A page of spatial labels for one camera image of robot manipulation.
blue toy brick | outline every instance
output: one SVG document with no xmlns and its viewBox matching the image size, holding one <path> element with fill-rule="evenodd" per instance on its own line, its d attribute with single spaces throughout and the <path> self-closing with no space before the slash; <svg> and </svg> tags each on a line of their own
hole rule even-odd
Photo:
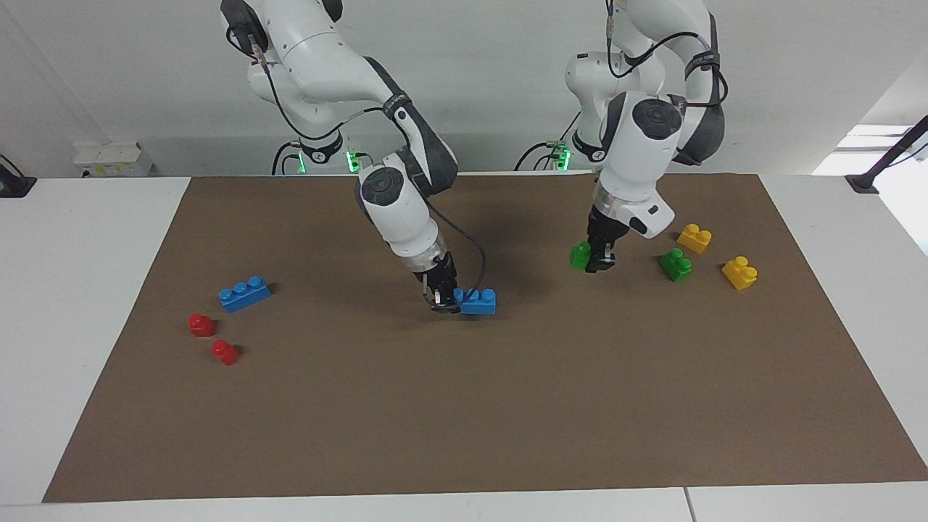
<svg viewBox="0 0 928 522">
<path fill-rule="evenodd" d="M 474 292 L 467 302 L 461 302 L 470 290 L 455 289 L 455 300 L 461 304 L 461 313 L 466 316 L 496 315 L 496 292 L 486 290 Z"/>
<path fill-rule="evenodd" d="M 250 307 L 258 301 L 264 301 L 271 296 L 271 290 L 267 288 L 264 278 L 261 276 L 251 276 L 247 283 L 236 283 L 231 289 L 224 288 L 219 292 L 219 303 L 226 309 L 226 312 L 238 312 L 239 310 Z"/>
</svg>

green block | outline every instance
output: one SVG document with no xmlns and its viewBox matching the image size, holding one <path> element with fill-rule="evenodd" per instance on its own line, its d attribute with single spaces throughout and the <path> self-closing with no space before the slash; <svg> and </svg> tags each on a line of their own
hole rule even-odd
<svg viewBox="0 0 928 522">
<path fill-rule="evenodd" d="M 571 268 L 574 270 L 586 270 L 586 264 L 589 263 L 589 257 L 593 250 L 589 243 L 581 241 L 571 250 Z"/>
<path fill-rule="evenodd" d="M 661 268 L 673 282 L 683 281 L 693 271 L 693 264 L 683 256 L 683 251 L 675 248 L 661 257 Z"/>
</svg>

red toy brick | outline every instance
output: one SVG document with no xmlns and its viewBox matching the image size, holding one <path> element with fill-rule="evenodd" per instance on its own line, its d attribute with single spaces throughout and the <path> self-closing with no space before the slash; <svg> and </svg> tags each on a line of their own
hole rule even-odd
<svg viewBox="0 0 928 522">
<path fill-rule="evenodd" d="M 197 337 L 212 337 L 216 331 L 213 320 L 200 314 L 190 316 L 190 319 L 187 320 L 187 327 L 190 328 L 190 333 Z"/>
<path fill-rule="evenodd" d="M 226 341 L 219 340 L 213 343 L 213 355 L 228 366 L 238 359 L 238 350 Z"/>
</svg>

black stand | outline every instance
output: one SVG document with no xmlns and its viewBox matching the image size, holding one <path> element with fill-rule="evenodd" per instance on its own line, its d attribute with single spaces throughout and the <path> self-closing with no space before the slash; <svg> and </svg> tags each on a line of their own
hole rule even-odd
<svg viewBox="0 0 928 522">
<path fill-rule="evenodd" d="M 886 167 L 894 162 L 896 158 L 908 150 L 909 147 L 915 143 L 915 140 L 922 137 L 925 132 L 928 132 L 928 116 L 925 116 L 916 123 L 914 127 L 910 128 L 902 139 L 867 171 L 867 174 L 845 176 L 844 179 L 851 184 L 851 189 L 854 189 L 854 192 L 859 194 L 879 194 L 880 192 L 873 187 L 873 180 L 875 180 L 876 176 L 879 176 Z"/>
<path fill-rule="evenodd" d="M 19 177 L 0 164 L 0 198 L 23 198 L 35 185 L 34 177 Z"/>
</svg>

yellow toy brick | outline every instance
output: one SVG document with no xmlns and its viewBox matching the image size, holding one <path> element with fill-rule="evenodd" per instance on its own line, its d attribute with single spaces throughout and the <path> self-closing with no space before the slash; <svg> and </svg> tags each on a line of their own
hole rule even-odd
<svg viewBox="0 0 928 522">
<path fill-rule="evenodd" d="M 683 233 L 677 238 L 677 242 L 689 248 L 696 254 L 702 254 L 705 247 L 709 246 L 712 240 L 712 232 L 709 230 L 699 230 L 699 225 L 690 223 L 683 228 Z"/>
<path fill-rule="evenodd" d="M 728 261 L 722 267 L 722 273 L 731 281 L 736 290 L 744 290 L 757 281 L 757 269 L 748 266 L 748 258 L 743 255 Z"/>
</svg>

